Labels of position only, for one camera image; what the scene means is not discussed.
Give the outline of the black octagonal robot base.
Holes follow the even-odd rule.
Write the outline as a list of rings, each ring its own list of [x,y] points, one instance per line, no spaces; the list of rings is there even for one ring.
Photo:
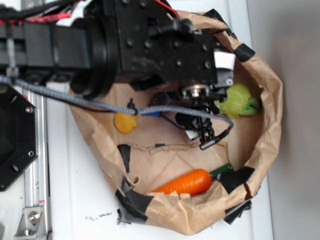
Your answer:
[[[37,157],[37,108],[10,85],[0,93],[0,191]]]

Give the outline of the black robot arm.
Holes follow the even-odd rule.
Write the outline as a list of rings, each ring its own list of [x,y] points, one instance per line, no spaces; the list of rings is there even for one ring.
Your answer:
[[[57,22],[77,0],[17,11],[0,8],[0,71],[32,84],[69,83],[86,99],[113,84],[172,92],[180,101],[225,100],[235,56],[157,0],[92,0],[84,15]]]

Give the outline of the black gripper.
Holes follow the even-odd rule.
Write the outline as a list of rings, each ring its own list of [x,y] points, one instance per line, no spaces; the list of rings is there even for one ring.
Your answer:
[[[107,0],[107,70],[136,91],[172,92],[182,102],[224,101],[235,56],[188,18],[170,19],[154,0]]]

